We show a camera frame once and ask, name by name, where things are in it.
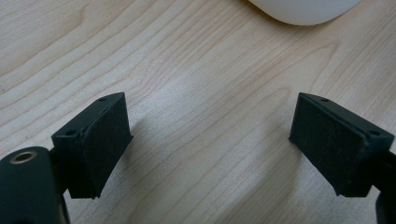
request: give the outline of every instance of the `screw hole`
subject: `screw hole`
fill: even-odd
[[[369,133],[372,134],[372,135],[380,135],[380,133],[377,132],[377,131],[369,131]]]
[[[76,134],[77,133],[77,131],[76,130],[70,130],[70,131],[67,131],[66,132],[66,135],[74,135],[74,134]]]
[[[24,163],[24,162],[31,160],[36,155],[37,155],[37,153],[35,151],[21,152],[21,153],[15,155],[14,157],[12,157],[10,162],[13,164]]]

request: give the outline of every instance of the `black plastic part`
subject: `black plastic part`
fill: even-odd
[[[373,185],[381,190],[387,199],[396,203],[396,155],[387,152],[375,165],[374,173]]]
[[[27,147],[0,161],[0,223],[69,223],[49,152]]]
[[[68,189],[72,198],[100,197],[132,139],[122,92],[89,105],[52,136],[61,191]]]
[[[396,201],[381,192],[375,203],[376,222],[378,224],[396,223]]]
[[[290,141],[332,184],[337,195],[367,196],[376,167],[393,139],[391,133],[328,99],[299,94]]]

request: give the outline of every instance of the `wooden table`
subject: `wooden table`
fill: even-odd
[[[396,1],[317,26],[246,0],[0,3],[0,157],[126,93],[135,139],[72,223],[375,223],[288,141],[300,91],[396,133]]]

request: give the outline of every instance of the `white object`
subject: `white object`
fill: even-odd
[[[360,0],[249,0],[268,15],[294,25],[315,25],[343,14]]]

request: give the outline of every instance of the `light wood surface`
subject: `light wood surface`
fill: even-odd
[[[394,0],[311,27],[245,0],[2,0],[0,157],[124,91],[135,139],[100,199],[66,192],[72,223],[375,223],[376,189],[336,197],[288,137],[300,91],[396,133],[395,74]]]

